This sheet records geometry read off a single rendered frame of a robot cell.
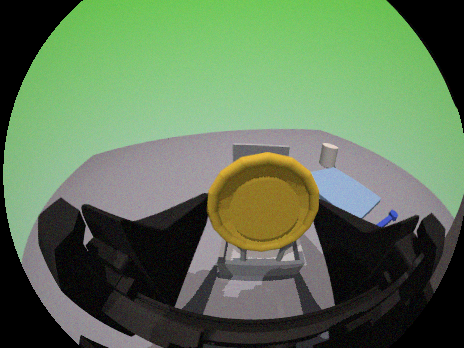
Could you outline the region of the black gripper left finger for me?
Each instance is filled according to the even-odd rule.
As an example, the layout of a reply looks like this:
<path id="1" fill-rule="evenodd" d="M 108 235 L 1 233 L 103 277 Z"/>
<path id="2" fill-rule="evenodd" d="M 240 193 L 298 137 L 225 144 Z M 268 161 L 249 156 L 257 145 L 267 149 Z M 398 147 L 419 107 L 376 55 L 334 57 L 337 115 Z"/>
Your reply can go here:
<path id="1" fill-rule="evenodd" d="M 175 307 L 207 226 L 207 202 L 208 193 L 200 194 L 139 221 L 85 203 L 81 211 L 92 237 L 129 255 L 161 303 Z"/>

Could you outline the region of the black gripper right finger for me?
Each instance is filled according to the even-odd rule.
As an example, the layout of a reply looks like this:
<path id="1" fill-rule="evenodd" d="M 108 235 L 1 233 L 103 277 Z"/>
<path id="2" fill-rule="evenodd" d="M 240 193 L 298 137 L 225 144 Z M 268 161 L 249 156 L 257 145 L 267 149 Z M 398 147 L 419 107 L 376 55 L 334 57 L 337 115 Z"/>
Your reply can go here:
<path id="1" fill-rule="evenodd" d="M 355 217 L 324 199 L 319 199 L 315 229 L 331 278 L 335 305 L 355 298 L 355 291 L 387 257 L 396 241 L 415 231 L 419 214 L 391 226 Z"/>

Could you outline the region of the cream cylinder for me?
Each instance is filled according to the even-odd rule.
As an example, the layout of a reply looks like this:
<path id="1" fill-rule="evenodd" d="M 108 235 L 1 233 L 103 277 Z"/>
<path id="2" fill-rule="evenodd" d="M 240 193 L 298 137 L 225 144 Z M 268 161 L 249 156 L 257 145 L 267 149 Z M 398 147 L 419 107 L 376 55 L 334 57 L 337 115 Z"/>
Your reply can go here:
<path id="1" fill-rule="evenodd" d="M 331 143 L 323 143 L 323 146 L 321 146 L 320 165 L 335 167 L 337 151 L 339 151 L 339 147 L 331 145 Z"/>

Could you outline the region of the light blue flat mat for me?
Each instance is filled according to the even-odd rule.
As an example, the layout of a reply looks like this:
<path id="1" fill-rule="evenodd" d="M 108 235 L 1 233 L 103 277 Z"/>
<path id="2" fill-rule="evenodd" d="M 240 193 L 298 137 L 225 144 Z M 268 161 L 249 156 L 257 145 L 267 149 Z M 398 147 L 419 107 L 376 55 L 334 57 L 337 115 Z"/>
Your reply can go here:
<path id="1" fill-rule="evenodd" d="M 377 197 L 372 190 L 336 167 L 329 167 L 329 169 L 315 171 L 311 174 L 320 191 L 320 199 L 348 211 L 349 214 L 355 214 L 355 217 L 364 218 L 364 215 L 367 215 L 380 202 L 381 198 Z"/>

